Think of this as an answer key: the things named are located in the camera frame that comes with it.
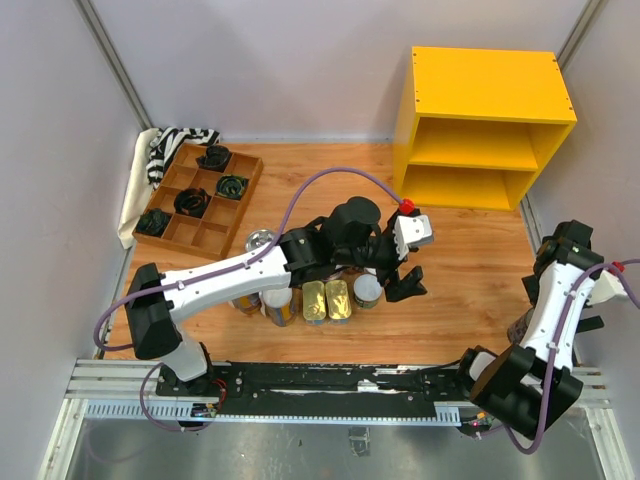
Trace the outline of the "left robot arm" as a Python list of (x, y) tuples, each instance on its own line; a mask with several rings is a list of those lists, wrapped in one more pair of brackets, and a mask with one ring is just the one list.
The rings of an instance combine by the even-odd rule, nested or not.
[(380, 218), (375, 203), (356, 196), (330, 215), (287, 231), (273, 245), (191, 269), (160, 272), (153, 263), (138, 268), (125, 303), (135, 357), (163, 362), (183, 388), (200, 396), (212, 388), (214, 371), (204, 347), (180, 325), (215, 305), (299, 288), (342, 267), (374, 269), (389, 302), (425, 294), (421, 268), (406, 276), (398, 269), (409, 253), (432, 242), (428, 216), (401, 205), (386, 226)]

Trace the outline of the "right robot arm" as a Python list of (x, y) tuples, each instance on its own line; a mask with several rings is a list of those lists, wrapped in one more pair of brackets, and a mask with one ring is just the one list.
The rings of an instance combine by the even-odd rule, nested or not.
[(599, 281), (604, 258), (591, 250), (593, 229), (561, 222), (543, 238), (533, 274), (523, 279), (533, 307), (514, 323), (522, 338), (503, 353), (466, 350), (453, 375), (455, 392), (533, 441), (579, 398), (572, 375), (582, 310)]

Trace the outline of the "blue yellow can white lid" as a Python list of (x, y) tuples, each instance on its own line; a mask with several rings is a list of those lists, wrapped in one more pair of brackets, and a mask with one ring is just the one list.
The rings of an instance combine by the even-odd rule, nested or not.
[(262, 301), (264, 314), (274, 325), (286, 327), (294, 321), (296, 311), (291, 288), (266, 290)]

